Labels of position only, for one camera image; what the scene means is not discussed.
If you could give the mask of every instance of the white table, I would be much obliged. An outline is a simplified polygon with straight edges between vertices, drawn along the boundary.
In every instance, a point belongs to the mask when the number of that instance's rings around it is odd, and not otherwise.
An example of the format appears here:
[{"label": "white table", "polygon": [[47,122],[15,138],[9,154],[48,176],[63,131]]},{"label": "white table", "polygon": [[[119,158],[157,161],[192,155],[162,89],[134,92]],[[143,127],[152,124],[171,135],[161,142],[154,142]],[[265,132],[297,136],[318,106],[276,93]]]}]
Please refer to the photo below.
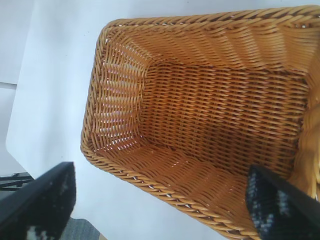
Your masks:
[{"label": "white table", "polygon": [[110,240],[224,239],[86,161],[80,137],[102,27],[118,18],[208,14],[320,4],[319,0],[36,0],[7,135],[7,149],[35,178],[74,161],[77,202],[72,216]]}]

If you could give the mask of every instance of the woven basket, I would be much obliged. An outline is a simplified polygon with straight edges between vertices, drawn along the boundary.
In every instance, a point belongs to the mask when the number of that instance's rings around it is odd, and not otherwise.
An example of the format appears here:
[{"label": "woven basket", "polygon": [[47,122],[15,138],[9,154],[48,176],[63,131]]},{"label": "woven basket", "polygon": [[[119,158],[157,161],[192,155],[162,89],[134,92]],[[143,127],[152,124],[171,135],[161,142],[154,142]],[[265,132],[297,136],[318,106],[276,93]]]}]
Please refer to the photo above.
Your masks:
[{"label": "woven basket", "polygon": [[320,197],[319,43],[319,6],[113,21],[81,150],[225,237],[259,239],[251,164]]}]

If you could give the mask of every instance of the white surface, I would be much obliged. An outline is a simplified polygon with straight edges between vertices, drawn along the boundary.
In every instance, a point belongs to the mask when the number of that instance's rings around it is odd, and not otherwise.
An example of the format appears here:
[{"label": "white surface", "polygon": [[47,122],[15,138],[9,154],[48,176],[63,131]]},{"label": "white surface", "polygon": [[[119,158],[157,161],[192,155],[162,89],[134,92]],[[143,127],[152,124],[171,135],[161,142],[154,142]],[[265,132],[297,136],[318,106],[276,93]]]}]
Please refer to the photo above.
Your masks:
[{"label": "white surface", "polygon": [[320,4],[305,0],[36,0],[7,148],[38,177],[74,161],[73,217],[90,221],[110,240],[223,239],[209,227],[111,174],[90,165],[80,135],[102,27],[118,18],[208,14]]},{"label": "white surface", "polygon": [[25,172],[6,150],[6,136],[15,92],[15,89],[1,88],[0,84],[0,176]]},{"label": "white surface", "polygon": [[18,82],[33,3],[0,0],[0,82]]}]

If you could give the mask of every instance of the rectangular basket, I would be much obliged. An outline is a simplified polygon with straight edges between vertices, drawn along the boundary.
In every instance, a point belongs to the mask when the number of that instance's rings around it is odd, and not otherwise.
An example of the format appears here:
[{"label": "rectangular basket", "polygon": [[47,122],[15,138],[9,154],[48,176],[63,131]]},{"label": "rectangular basket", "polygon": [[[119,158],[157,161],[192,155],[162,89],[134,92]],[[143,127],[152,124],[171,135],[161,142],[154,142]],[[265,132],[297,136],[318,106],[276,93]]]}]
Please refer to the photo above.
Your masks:
[{"label": "rectangular basket", "polygon": [[81,150],[225,237],[259,239],[251,164],[320,197],[319,43],[319,6],[113,21]]}]

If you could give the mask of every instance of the wicker basket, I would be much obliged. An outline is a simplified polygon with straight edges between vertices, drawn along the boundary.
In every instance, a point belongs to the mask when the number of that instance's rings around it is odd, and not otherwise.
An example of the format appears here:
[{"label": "wicker basket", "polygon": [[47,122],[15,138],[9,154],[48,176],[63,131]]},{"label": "wicker basket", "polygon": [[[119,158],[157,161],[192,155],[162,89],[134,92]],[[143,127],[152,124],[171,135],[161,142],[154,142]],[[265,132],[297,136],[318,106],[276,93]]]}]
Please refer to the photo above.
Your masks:
[{"label": "wicker basket", "polygon": [[113,21],[81,150],[225,237],[259,239],[251,164],[319,194],[319,43],[319,6]]}]

